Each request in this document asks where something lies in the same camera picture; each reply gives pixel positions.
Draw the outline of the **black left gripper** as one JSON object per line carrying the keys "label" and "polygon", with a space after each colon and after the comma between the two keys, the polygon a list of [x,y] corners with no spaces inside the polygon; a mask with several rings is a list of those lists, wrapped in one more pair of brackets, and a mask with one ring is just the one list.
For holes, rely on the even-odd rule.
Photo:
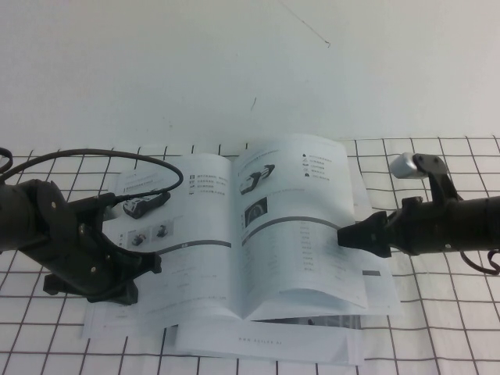
{"label": "black left gripper", "polygon": [[116,200],[113,194],[67,202],[53,183],[31,180],[23,189],[34,208],[34,237],[23,254],[51,272],[44,283],[48,294],[129,306],[138,302],[138,287],[128,276],[162,271],[156,252],[119,248],[102,233],[105,207]]}

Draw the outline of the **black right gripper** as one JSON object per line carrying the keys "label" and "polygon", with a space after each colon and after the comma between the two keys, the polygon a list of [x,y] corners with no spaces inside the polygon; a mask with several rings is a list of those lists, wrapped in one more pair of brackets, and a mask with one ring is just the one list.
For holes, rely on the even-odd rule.
{"label": "black right gripper", "polygon": [[369,252],[379,258],[390,258],[391,249],[410,256],[436,252],[431,238],[435,204],[422,197],[402,199],[402,206],[389,216],[375,212],[365,220],[337,231],[341,247]]}

